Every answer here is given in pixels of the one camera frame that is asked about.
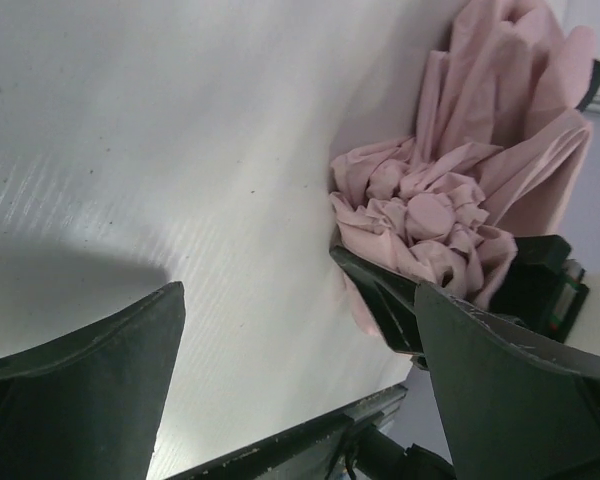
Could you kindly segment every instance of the fabric fold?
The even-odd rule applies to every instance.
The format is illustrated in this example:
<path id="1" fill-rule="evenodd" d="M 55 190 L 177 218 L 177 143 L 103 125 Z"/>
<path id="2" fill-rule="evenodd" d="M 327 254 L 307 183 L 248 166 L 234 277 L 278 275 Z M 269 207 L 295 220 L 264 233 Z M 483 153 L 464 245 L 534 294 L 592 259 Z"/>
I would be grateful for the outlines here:
<path id="1" fill-rule="evenodd" d="M 514 235 L 553 233 L 591 140 L 574 107 L 595 50 L 566 38 L 541 0 L 471 0 L 448 52 L 429 55 L 416 135 L 331 162 L 343 244 L 481 308 L 517 253 Z M 378 334 L 347 279 L 358 325 Z"/>

